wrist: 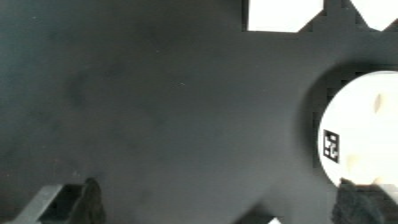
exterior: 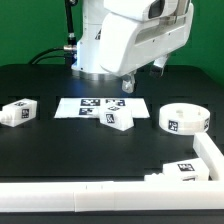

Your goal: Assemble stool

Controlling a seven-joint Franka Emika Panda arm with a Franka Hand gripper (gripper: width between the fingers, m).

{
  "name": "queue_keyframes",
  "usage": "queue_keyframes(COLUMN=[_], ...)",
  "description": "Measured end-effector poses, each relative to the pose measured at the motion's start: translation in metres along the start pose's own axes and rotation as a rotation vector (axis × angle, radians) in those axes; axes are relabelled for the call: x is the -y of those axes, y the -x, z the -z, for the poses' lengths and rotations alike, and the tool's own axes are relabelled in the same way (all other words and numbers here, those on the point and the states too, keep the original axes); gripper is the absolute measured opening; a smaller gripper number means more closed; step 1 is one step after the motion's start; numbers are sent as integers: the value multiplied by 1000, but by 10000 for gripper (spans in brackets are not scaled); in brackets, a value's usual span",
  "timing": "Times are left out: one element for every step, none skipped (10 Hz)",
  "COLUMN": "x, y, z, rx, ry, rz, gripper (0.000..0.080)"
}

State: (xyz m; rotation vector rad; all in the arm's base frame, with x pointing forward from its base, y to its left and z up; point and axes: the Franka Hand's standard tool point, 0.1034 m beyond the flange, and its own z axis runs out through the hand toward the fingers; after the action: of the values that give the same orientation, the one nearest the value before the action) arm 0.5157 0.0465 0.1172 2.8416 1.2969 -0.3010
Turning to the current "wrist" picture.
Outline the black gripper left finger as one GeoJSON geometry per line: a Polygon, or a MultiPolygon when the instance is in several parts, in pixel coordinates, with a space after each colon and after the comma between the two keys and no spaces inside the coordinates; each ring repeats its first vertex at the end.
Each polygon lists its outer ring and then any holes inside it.
{"type": "Polygon", "coordinates": [[[107,224],[96,179],[82,184],[46,185],[6,224],[107,224]]]}

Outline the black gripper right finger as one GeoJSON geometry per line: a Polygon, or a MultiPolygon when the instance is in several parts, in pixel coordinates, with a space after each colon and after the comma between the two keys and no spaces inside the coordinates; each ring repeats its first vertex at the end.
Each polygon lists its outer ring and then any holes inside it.
{"type": "Polygon", "coordinates": [[[398,202],[377,184],[340,179],[332,224],[398,224],[398,202]]]}

